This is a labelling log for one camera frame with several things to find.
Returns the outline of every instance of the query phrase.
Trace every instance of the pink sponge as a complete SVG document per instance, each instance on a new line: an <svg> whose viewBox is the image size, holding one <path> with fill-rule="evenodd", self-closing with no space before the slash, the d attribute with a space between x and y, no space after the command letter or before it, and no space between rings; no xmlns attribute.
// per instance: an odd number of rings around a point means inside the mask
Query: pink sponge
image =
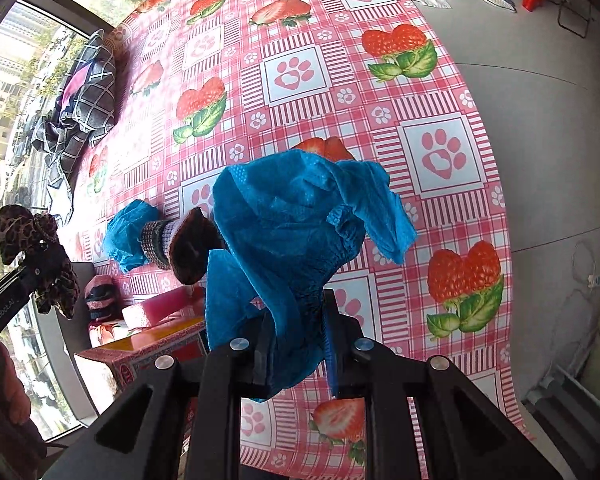
<svg viewBox="0 0 600 480"><path fill-rule="evenodd" d="M203 287L184 285L125 307L122 316L129 328L155 326L165 317L187 307L193 308L196 316L204 316L204 297Z"/></svg>

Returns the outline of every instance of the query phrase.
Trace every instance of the leopard print cloth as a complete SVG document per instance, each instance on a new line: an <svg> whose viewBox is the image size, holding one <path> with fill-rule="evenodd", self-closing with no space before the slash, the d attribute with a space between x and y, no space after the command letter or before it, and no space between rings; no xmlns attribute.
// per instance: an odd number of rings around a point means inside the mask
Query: leopard print cloth
<svg viewBox="0 0 600 480"><path fill-rule="evenodd" d="M20 205L0 208L0 257L5 265L11 264L16 256L40 251L45 243L59 243L58 224L49 214L35 214ZM80 295L80 286L74 268L67 256L64 257L60 273L42 281L34 292L34 301L40 314L47 314L56 306L67 318L74 316L74 305Z"/></svg>

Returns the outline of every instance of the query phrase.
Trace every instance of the white slipper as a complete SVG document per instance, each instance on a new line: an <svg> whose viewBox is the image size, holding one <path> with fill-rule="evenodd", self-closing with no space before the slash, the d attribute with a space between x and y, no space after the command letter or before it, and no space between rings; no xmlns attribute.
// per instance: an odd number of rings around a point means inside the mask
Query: white slipper
<svg viewBox="0 0 600 480"><path fill-rule="evenodd" d="M500 7L501 9L506 9L510 12L516 12L516 7L511 5L507 0L484 0L484 1L494 7Z"/></svg>

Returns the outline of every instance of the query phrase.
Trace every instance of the small white paw print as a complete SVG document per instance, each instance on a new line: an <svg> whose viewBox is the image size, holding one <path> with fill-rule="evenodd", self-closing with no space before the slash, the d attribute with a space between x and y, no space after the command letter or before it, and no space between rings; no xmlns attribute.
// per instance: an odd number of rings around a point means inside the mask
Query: small white paw print
<svg viewBox="0 0 600 480"><path fill-rule="evenodd" d="M271 465L273 467L284 467L286 464L286 456L282 453L276 453L271 457Z"/></svg>
<svg viewBox="0 0 600 480"><path fill-rule="evenodd" d="M167 184L169 184L169 186L173 186L173 184L176 183L177 179L178 174L175 171L170 170L169 173L167 173Z"/></svg>
<svg viewBox="0 0 600 480"><path fill-rule="evenodd" d="M404 212L407 213L407 216L409 217L409 220L411 220L412 224L415 224L418 221L418 218L420 218L418 216L418 210L416 209L416 206L411 205L411 202L407 202L404 205Z"/></svg>
<svg viewBox="0 0 600 480"><path fill-rule="evenodd" d="M371 252L374 255L374 261L382 266L385 266L387 263L389 263L391 261L391 260L385 258L384 256L382 256L380 249L378 249L377 247L374 247L374 250Z"/></svg>
<svg viewBox="0 0 600 480"><path fill-rule="evenodd" d="M500 186L494 187L493 191L491 191L491 203L504 207L504 195Z"/></svg>
<svg viewBox="0 0 600 480"><path fill-rule="evenodd" d="M376 120L376 123L387 124L391 119L391 112L389 108L377 106L371 110L371 116Z"/></svg>
<svg viewBox="0 0 600 480"><path fill-rule="evenodd" d="M243 58L243 59L244 59L244 62L245 62L246 64L251 64L251 63L253 63L254 61L256 61L257 57L258 57L258 54L256 54L255 52L247 52L247 53L244 55L244 58Z"/></svg>
<svg viewBox="0 0 600 480"><path fill-rule="evenodd" d="M500 360L504 363L504 364L509 364L509 362L511 361L511 354L510 354L511 350L510 350L510 345L509 343L507 343L506 346L503 346L500 349Z"/></svg>
<svg viewBox="0 0 600 480"><path fill-rule="evenodd" d="M238 162L239 160L243 160L244 158L244 146L241 144L235 143L235 146L229 150L229 158Z"/></svg>
<svg viewBox="0 0 600 480"><path fill-rule="evenodd" d="M333 33L330 30L321 30L320 32L318 32L318 39L319 40L330 40L333 37Z"/></svg>
<svg viewBox="0 0 600 480"><path fill-rule="evenodd" d="M460 102L467 108L475 107L474 98L471 97L471 92L469 92L468 90L465 90L460 94Z"/></svg>
<svg viewBox="0 0 600 480"><path fill-rule="evenodd" d="M353 93L353 90L351 88L343 88L341 90L338 90L338 93L336 94L336 99L341 104L350 105L353 101L356 100L356 95Z"/></svg>
<svg viewBox="0 0 600 480"><path fill-rule="evenodd" d="M267 117L262 112L256 112L254 114L251 114L250 125L252 128L259 130L265 124L267 124Z"/></svg>

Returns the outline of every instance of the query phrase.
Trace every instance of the checkered tablecloth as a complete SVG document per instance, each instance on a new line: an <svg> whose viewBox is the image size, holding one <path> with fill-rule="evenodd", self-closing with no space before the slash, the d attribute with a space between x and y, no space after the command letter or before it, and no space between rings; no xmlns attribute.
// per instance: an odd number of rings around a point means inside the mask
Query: checkered tablecloth
<svg viewBox="0 0 600 480"><path fill-rule="evenodd" d="M178 286L171 272L145 266L122 275L103 254L107 220L120 208L140 198L165 218L194 206L208 212L225 166L311 137L340 137L357 159L385 168L418 238L403 266L365 240L331 280L339 307L398 354L451 357L522 430L509 365L511 259L498 170L471 94L420 11L410 0L302 0L311 7L307 20L258 27L251 17L277 0L225 0L188 24L195 1L160 0L106 39L118 67L118 124L82 158L74 216L60 232L70 256L112 274L127 303L169 290ZM437 64L424 77L378 81L368 65L382 60L365 51L362 33L401 23L424 32ZM158 61L159 82L154 74L143 89L139 75ZM180 95L212 77L224 84L224 113L211 133L175 142L173 131L184 125L176 118ZM429 293L429 260L443 248L466 257L480 240L500 259L502 303L481 330L431 340L427 315L445 308ZM364 467L346 444L331 449L310 429L312 413L329 398L321 365L268 402L245 400L243 463L293 478L362 479Z"/></svg>

